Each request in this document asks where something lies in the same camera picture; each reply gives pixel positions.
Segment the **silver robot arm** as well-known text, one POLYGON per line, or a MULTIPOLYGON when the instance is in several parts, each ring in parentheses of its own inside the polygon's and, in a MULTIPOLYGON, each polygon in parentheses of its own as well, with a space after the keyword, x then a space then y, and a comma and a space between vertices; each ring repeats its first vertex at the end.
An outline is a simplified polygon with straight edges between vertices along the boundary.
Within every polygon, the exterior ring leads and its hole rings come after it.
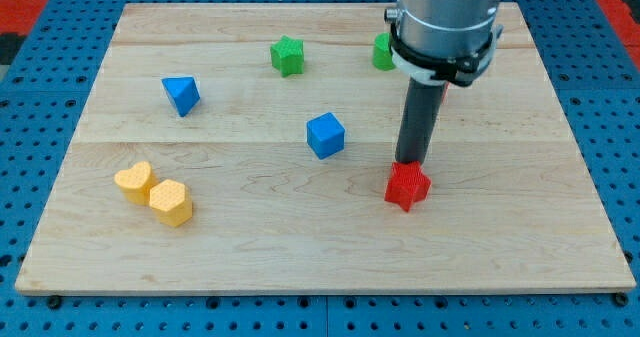
POLYGON ((384 14, 393 64, 423 85, 471 85, 497 48, 500 1, 397 0, 384 14))

